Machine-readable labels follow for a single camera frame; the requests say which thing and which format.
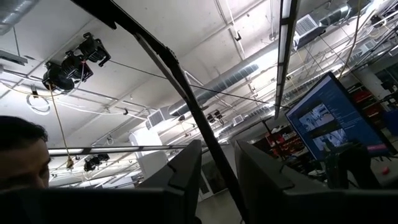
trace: monitor screen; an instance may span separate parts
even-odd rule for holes
[[[395,151],[381,132],[362,116],[331,73],[285,115],[318,160],[325,158],[325,151],[348,142],[360,142],[371,156],[391,155]]]

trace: yellow cable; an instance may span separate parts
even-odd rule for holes
[[[340,78],[343,76],[343,72],[344,72],[344,70],[345,70],[346,67],[347,67],[349,58],[351,57],[351,54],[353,53],[353,50],[354,50],[354,47],[355,47],[356,36],[357,36],[357,34],[358,34],[358,27],[359,27],[359,18],[361,17],[361,10],[360,10],[360,8],[361,8],[361,0],[358,0],[358,9],[359,9],[359,11],[358,11],[358,17],[356,18],[356,27],[355,27],[355,33],[354,33],[354,42],[353,42],[353,45],[352,45],[351,49],[349,50],[346,63],[344,63],[343,69],[341,69],[340,76],[337,78],[338,80],[340,80]]]
[[[309,75],[310,72],[308,71],[307,66],[305,66],[304,60],[303,60],[303,58],[301,57],[300,52],[297,52],[297,54],[298,54],[298,57],[300,58],[301,62],[302,62],[303,65],[304,65],[304,68],[305,68],[305,71],[307,72],[307,75]]]
[[[67,168],[71,169],[73,167],[73,160],[72,160],[72,158],[70,157],[70,154],[69,154],[69,149],[68,149],[68,146],[67,146],[67,140],[65,139],[65,134],[63,133],[63,128],[62,128],[60,115],[58,114],[57,104],[55,103],[54,95],[52,94],[52,87],[51,87],[51,85],[49,85],[49,87],[50,87],[51,99],[52,99],[52,103],[54,105],[55,114],[57,115],[58,123],[60,124],[60,129],[61,129],[63,143],[65,145],[65,149],[67,150],[67,154],[68,154]]]

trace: screen display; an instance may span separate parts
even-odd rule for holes
[[[347,142],[360,142],[371,156],[388,155],[388,146],[337,82],[327,75],[286,113],[308,150],[322,160],[326,151]]]

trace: ventilation duct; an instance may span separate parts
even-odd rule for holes
[[[0,35],[10,31],[38,2],[39,0],[1,0]]]
[[[314,38],[323,34],[326,28],[332,25],[340,25],[356,15],[360,9],[364,9],[371,0],[362,0],[358,8],[358,0],[331,1],[296,22],[293,48],[297,50]]]

